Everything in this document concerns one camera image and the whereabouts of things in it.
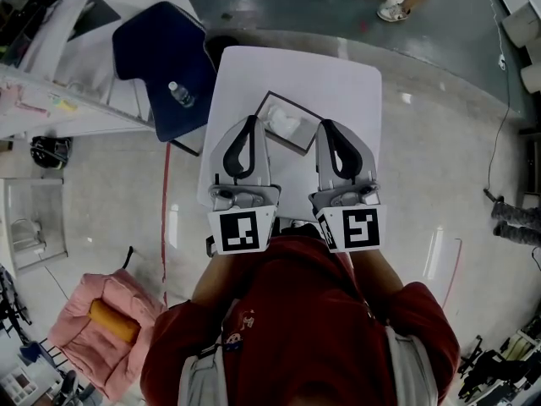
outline black object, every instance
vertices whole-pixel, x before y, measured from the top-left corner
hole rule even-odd
[[[256,122],[257,116],[251,115],[247,117],[243,128],[227,149],[226,154],[223,156],[223,168],[226,173],[234,179],[235,184],[237,184],[237,179],[247,178],[254,171],[254,129]],[[249,141],[250,164],[248,169],[244,170],[244,167],[238,158],[240,157],[240,154],[242,153],[247,141]]]
[[[504,383],[503,385],[496,387],[487,397],[482,398],[475,404],[476,406],[495,406],[502,400],[507,400],[510,403],[515,395],[516,393],[513,387],[509,383]]]
[[[536,170],[536,140],[528,140],[526,142],[526,164],[527,164],[527,183],[526,191],[529,193],[538,192],[538,183],[536,179],[537,170]]]
[[[536,340],[539,340],[539,338],[541,337],[541,314],[539,313],[539,307],[538,307],[538,310],[537,310],[537,314],[522,329],[522,332],[524,332],[530,338],[534,338]]]
[[[0,404],[2,406],[15,406],[15,402],[8,395],[6,390],[0,386]]]
[[[212,258],[213,255],[216,253],[216,242],[214,240],[214,236],[209,236],[206,241],[206,254]]]
[[[199,153],[190,149],[189,147],[187,147],[186,145],[183,145],[182,143],[179,143],[178,141],[176,140],[170,140],[169,143],[171,143],[172,145],[174,145],[175,147],[178,147],[178,149],[181,149],[182,151],[185,151],[187,153],[189,153],[190,155],[193,155],[193,156],[199,156]]]
[[[254,211],[235,211],[220,215],[221,246],[224,251],[256,250],[260,247],[257,216]],[[249,222],[249,228],[241,230],[240,224]]]
[[[34,137],[30,143],[30,154],[38,166],[60,170],[68,164],[71,142],[71,139]]]
[[[3,63],[19,66],[45,18],[47,8],[56,1],[28,0],[20,12],[10,17],[0,30],[0,45],[8,47]]]
[[[530,385],[533,385],[541,376],[541,353],[532,354],[525,362],[527,364],[526,380]]]
[[[489,383],[493,379],[517,383],[530,371],[530,368],[531,364],[526,361],[506,361],[495,350],[485,352],[479,356],[475,366],[467,374],[458,397],[471,396],[479,385]]]
[[[363,158],[358,150],[349,142],[349,140],[340,132],[332,120],[326,119],[322,123],[327,134],[329,151],[331,152],[332,169],[335,175],[344,180],[351,179],[355,184],[355,177],[363,168]],[[336,156],[342,162],[342,168],[336,164]]]
[[[238,41],[231,36],[215,36],[206,42],[206,51],[209,53],[210,60],[212,60],[216,71],[220,68],[221,55],[224,50],[227,47],[235,47],[236,45],[238,45]]]
[[[133,246],[129,246],[129,249],[128,249],[128,255],[126,256],[126,261],[124,262],[124,264],[122,265],[122,268],[123,269],[126,269],[128,267],[128,263],[129,263],[129,259],[132,258],[132,254],[134,253],[134,247]]]
[[[60,349],[58,349],[56,346],[52,346],[52,348],[47,349],[43,343],[46,342],[47,339],[41,340],[39,343],[35,341],[31,341],[28,344],[25,344],[19,348],[21,356],[26,359],[29,362],[36,362],[37,359],[41,356],[45,361],[49,363],[49,365],[55,369],[58,370],[58,367],[64,365],[66,362],[68,362],[67,359],[60,362],[59,364],[56,363],[55,358],[62,355],[62,352]]]
[[[60,391],[52,400],[53,406],[62,406],[66,400],[74,396],[77,389],[77,373],[75,370],[70,370],[64,377]]]
[[[380,244],[380,227],[378,225],[377,209],[360,209],[342,211],[342,224],[344,230],[344,248],[367,248]],[[366,224],[366,229],[359,225]],[[365,240],[359,240],[360,237],[368,234]]]
[[[488,189],[483,188],[483,192],[489,198],[490,201],[492,201],[493,203],[496,202],[496,198],[492,195],[492,193]]]
[[[2,289],[0,294],[0,331],[4,330],[9,335],[9,332],[14,329],[22,344],[28,344],[30,340],[21,328],[19,318],[28,325],[31,325],[32,322],[25,314],[26,307],[19,304],[13,282],[5,271],[0,271],[0,289]],[[12,298],[8,296],[9,289],[12,291]],[[4,320],[9,320],[11,326],[6,327],[3,324]]]

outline equipment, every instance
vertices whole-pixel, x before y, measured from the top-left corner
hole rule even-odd
[[[60,170],[68,164],[71,139],[34,137],[30,143],[30,154],[38,166]]]
[[[380,205],[372,151],[332,120],[321,121],[315,142],[320,183],[309,200],[329,250],[379,248],[385,207]],[[217,252],[266,250],[281,188],[271,183],[265,126],[256,116],[226,132],[210,154],[210,173],[214,184],[209,187],[209,222]]]

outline gray floor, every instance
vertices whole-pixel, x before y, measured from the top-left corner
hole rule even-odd
[[[422,281],[439,297],[465,351],[471,350],[476,335],[484,338],[486,348],[498,348],[532,317],[541,289],[532,247],[493,236],[492,205],[482,191],[500,127],[501,103],[459,77],[381,47],[358,41],[343,44],[313,34],[235,33],[244,42],[263,47],[332,56],[337,55],[338,45],[345,45],[351,61],[379,68],[383,95],[378,181],[387,206],[384,256],[402,281]],[[517,203],[525,168],[523,141],[516,134],[521,123],[512,114],[503,127],[491,175],[491,190],[512,204]],[[199,150],[204,137],[205,127],[180,141]],[[128,271],[149,293],[162,298],[167,292],[169,305],[192,295],[209,262],[205,252],[205,238],[210,236],[207,210],[196,200],[201,156],[171,150],[164,268],[161,204],[165,161],[166,145],[150,131],[74,139],[73,155],[62,170],[69,258],[49,266],[67,295],[84,273],[107,274],[118,269],[129,245],[136,253]],[[16,141],[13,151],[0,154],[0,176],[32,177],[36,172],[41,170],[33,167],[23,141]],[[441,242],[437,252],[436,239]],[[462,243],[460,250],[457,241]],[[46,336],[65,304],[51,274],[39,269],[17,278],[19,296],[34,322],[28,326],[33,338]],[[458,382],[451,390],[446,405],[459,404],[456,393],[460,385]],[[136,383],[123,404],[139,404],[137,388]]]
[[[428,0],[407,22],[394,25],[375,15],[383,1],[191,0],[208,29],[293,30],[362,41],[443,68],[507,103],[489,0]],[[499,0],[495,8],[498,19],[505,16]],[[503,35],[511,107],[532,116],[533,98],[519,76],[519,53]]]

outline white table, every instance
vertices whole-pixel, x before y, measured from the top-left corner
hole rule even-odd
[[[209,157],[237,122],[255,114],[267,91],[336,120],[366,143],[376,167],[381,136],[381,74],[371,66],[308,52],[229,47],[223,53],[212,97],[197,200],[212,207]],[[267,138],[273,184],[281,186],[277,216],[314,221],[308,194],[317,191],[315,143],[300,156]]]

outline red shirt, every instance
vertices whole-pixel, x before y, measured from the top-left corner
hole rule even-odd
[[[242,339],[223,352],[229,404],[286,404],[303,384],[322,381],[344,406],[396,405],[385,327],[344,256],[305,237],[273,239],[265,253],[249,256],[260,267],[222,335],[223,343]],[[141,375],[150,406],[178,404],[184,361],[215,342],[221,316],[187,302],[158,318]],[[442,309],[422,283],[411,283],[391,297],[387,317],[397,333],[424,344],[441,402],[460,358]]]

